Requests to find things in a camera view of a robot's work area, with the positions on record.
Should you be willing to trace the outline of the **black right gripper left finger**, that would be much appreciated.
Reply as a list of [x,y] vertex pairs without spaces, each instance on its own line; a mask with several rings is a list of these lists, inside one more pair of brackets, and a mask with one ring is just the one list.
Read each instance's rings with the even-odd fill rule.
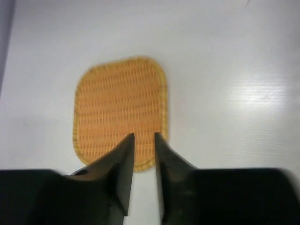
[[50,169],[2,169],[3,225],[121,225],[128,215],[135,136],[110,152],[63,175]]

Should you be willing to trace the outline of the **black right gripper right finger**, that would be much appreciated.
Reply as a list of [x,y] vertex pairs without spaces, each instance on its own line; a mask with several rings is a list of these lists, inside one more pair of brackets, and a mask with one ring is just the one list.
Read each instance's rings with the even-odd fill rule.
[[300,199],[279,168],[200,169],[155,133],[160,223],[163,225],[297,225]]

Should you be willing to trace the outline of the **orange square woven plate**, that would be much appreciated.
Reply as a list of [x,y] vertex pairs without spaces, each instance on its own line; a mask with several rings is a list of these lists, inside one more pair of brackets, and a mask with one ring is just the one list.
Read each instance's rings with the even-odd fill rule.
[[154,134],[168,137],[165,72],[154,59],[137,56],[89,68],[75,91],[73,147],[86,165],[135,135],[134,171],[155,163]]

